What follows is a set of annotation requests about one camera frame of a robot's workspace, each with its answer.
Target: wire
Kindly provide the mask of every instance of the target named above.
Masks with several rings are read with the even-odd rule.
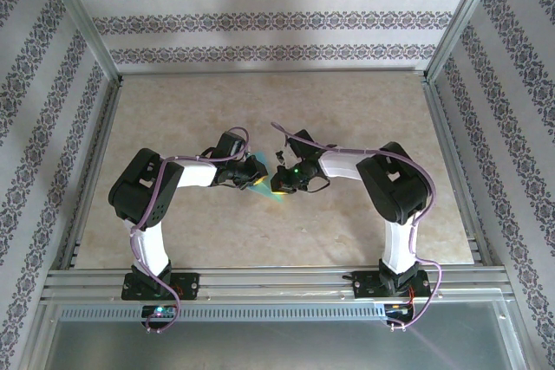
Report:
[[[161,279],[159,279],[149,268],[148,266],[143,262],[142,260],[142,256],[140,255],[140,250],[138,249],[138,242],[137,242],[137,230],[142,229],[142,227],[147,223],[148,217],[150,216],[155,204],[156,204],[156,198],[158,197],[158,193],[160,192],[160,185],[162,183],[162,178],[164,176],[164,170],[166,169],[166,165],[169,162],[174,162],[175,160],[197,160],[197,161],[202,161],[202,162],[226,162],[227,160],[232,160],[232,159],[236,159],[239,157],[243,157],[243,155],[245,154],[246,150],[248,149],[249,146],[249,141],[250,141],[250,137],[249,137],[249,133],[247,132],[247,130],[243,127],[232,127],[231,129],[229,129],[229,132],[232,132],[234,130],[239,130],[241,132],[243,132],[245,134],[245,143],[243,144],[243,146],[237,151],[237,153],[225,157],[225,158],[205,158],[202,156],[170,156],[169,158],[165,158],[162,163],[160,164],[160,169],[158,171],[158,178],[156,178],[156,182],[154,184],[154,189],[153,189],[153,195],[150,198],[150,202],[148,203],[147,209],[145,210],[145,212],[143,213],[142,217],[140,218],[139,223],[137,223],[136,225],[134,225],[133,227],[131,227],[131,231],[129,231],[129,242],[131,244],[131,251],[133,252],[133,255],[135,257],[135,259],[137,259],[137,262],[139,263],[139,265],[144,269],[145,272],[147,272],[147,274],[155,281],[157,282],[162,288],[164,288],[165,290],[167,290],[175,299],[175,311],[174,311],[174,315],[173,318],[170,322],[168,322],[164,327],[162,328],[157,328],[156,329],[156,333],[157,334],[161,334],[164,331],[168,330],[179,318],[180,316],[180,311],[181,311],[181,305],[180,305],[180,297],[177,294],[177,292],[175,292],[175,290],[173,290],[173,288],[171,288],[167,283],[165,283],[164,281],[162,281]],[[151,332],[151,327],[149,326],[149,322],[152,319],[152,315],[148,316],[147,321],[145,323],[145,327],[147,328],[147,332],[150,333]]]
[[[429,190],[429,193],[430,193],[430,202],[426,206],[426,208],[424,208],[424,210],[422,210],[422,212],[420,213],[419,216],[416,216],[416,215],[413,216],[413,221],[412,221],[411,227],[410,227],[410,234],[409,234],[409,237],[408,237],[408,250],[415,257],[416,262],[418,262],[420,264],[424,264],[424,265],[435,266],[435,268],[437,268],[437,272],[438,272],[437,282],[434,286],[434,289],[432,290],[432,293],[430,294],[430,297],[428,298],[428,300],[426,301],[426,303],[422,307],[421,311],[416,316],[414,316],[411,321],[405,323],[403,321],[396,320],[395,318],[389,318],[388,317],[388,321],[392,321],[392,322],[398,324],[398,326],[394,326],[393,324],[391,324],[392,330],[402,328],[403,331],[404,331],[405,328],[408,328],[408,327],[412,326],[413,324],[415,324],[418,320],[420,320],[422,315],[428,310],[428,307],[430,306],[430,303],[434,299],[435,295],[437,294],[438,289],[441,286],[441,279],[443,277],[443,270],[441,269],[440,264],[433,261],[433,260],[422,259],[422,258],[418,257],[416,255],[416,248],[415,248],[416,226],[430,212],[430,210],[432,209],[432,207],[435,204],[435,200],[436,200],[436,197],[437,197],[437,191],[435,189],[435,184],[434,184],[434,180],[432,179],[432,177],[429,175],[429,173],[422,166],[418,165],[412,159],[405,158],[404,156],[399,155],[397,153],[386,152],[386,151],[382,151],[382,150],[379,150],[379,149],[349,149],[349,148],[340,148],[340,147],[329,147],[329,146],[322,145],[318,142],[315,142],[313,140],[307,140],[307,139],[301,138],[299,136],[296,136],[293,133],[287,132],[281,125],[279,125],[275,121],[273,121],[271,123],[271,125],[275,129],[277,129],[279,132],[283,133],[285,135],[286,139],[287,138],[293,138],[294,140],[302,142],[306,145],[311,145],[311,146],[323,149],[324,151],[330,151],[330,152],[336,152],[336,153],[347,153],[347,154],[351,154],[351,155],[353,155],[353,154],[354,155],[382,155],[382,156],[385,156],[385,157],[397,159],[397,160],[400,160],[401,162],[403,162],[403,163],[405,163],[409,166],[412,166],[416,171],[418,171],[418,173],[420,173],[420,175],[422,175],[422,177],[424,177],[424,179],[427,182],[427,187],[428,187],[428,190]]]

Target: beige floor panel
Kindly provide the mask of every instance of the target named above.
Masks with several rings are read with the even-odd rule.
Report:
[[[139,149],[194,155],[239,125],[275,171],[284,136],[273,120],[345,147],[401,143],[438,189],[418,254],[473,262],[418,76],[336,72],[125,77],[76,267],[130,266],[127,232],[108,192]],[[225,187],[179,189],[163,231],[174,267],[377,264],[384,245],[383,220],[362,183],[349,179],[282,202]]]

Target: patterned wallpaper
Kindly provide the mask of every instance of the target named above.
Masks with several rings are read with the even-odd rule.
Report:
[[[123,73],[424,69],[460,0],[82,0]]]
[[[108,80],[61,0],[0,0],[0,369],[17,368]]]
[[[554,4],[481,0],[436,80],[473,204],[541,368],[555,368]]]

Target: vented metal plate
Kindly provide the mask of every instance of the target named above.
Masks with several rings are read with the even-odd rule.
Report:
[[[137,322],[142,321],[142,306],[68,305],[60,321]],[[385,318],[383,304],[368,302],[338,306],[314,305],[192,305],[180,311],[179,321],[253,322],[253,321],[368,321]]]

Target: metal bracket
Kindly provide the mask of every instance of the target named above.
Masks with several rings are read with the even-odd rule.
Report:
[[[380,281],[380,272],[377,270],[356,270],[351,276],[344,276],[352,281],[355,299],[358,298],[387,298],[389,292]],[[415,291],[416,297],[429,297],[432,293],[428,280],[428,273],[419,270],[410,281],[410,286]],[[408,296],[408,289],[396,296]]]
[[[198,273],[172,272],[170,286],[177,292],[181,301],[194,301],[199,293]],[[169,292],[158,294],[153,288],[137,278],[135,273],[127,273],[123,281],[121,299],[124,301],[173,301]]]

